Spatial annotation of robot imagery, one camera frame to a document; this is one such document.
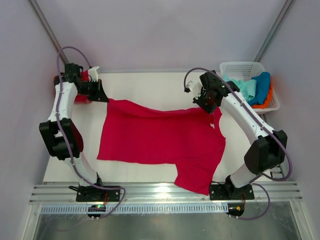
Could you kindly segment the magenta t shirt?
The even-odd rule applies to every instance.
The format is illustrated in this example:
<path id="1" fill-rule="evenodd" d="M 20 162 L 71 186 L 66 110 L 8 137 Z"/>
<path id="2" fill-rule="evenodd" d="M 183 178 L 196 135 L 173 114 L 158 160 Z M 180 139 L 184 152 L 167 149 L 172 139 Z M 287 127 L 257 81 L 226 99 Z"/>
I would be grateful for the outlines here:
<path id="1" fill-rule="evenodd" d="M 97 158 L 146 165 L 176 166 L 175 184 L 208 195 L 226 139 L 222 113 L 201 108 L 161 111 L 128 100 L 107 104 Z"/>

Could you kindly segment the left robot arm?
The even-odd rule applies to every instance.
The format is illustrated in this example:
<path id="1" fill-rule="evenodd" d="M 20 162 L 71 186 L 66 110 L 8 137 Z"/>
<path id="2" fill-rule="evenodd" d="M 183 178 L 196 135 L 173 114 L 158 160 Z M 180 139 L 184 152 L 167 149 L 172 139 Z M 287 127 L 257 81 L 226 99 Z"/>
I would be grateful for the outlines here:
<path id="1" fill-rule="evenodd" d="M 64 72 L 59 72 L 53 80 L 55 99 L 51 113 L 47 121 L 39 124 L 50 156 L 67 164 L 78 178 L 78 186 L 71 189 L 94 201 L 104 197 L 106 188 L 84 155 L 83 137 L 72 120 L 72 112 L 78 95 L 91 102 L 109 102 L 99 78 L 99 69 L 99 66 L 91 66 L 84 71 L 78 64 L 65 64 Z"/>

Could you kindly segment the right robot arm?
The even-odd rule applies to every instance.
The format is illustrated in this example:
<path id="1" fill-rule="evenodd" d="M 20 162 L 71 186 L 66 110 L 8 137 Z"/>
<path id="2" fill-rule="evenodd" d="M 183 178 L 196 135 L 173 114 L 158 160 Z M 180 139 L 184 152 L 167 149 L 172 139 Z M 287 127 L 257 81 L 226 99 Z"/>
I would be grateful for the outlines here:
<path id="1" fill-rule="evenodd" d="M 229 200 L 243 197 L 255 179 L 284 162 L 288 141 L 286 133 L 266 124 L 234 82 L 225 82 L 215 71 L 209 71 L 198 80 L 186 82 L 184 91 L 191 92 L 193 103 L 208 114 L 218 107 L 223 108 L 240 126 L 250 143 L 243 157 L 243 165 L 225 179 L 224 193 Z"/>

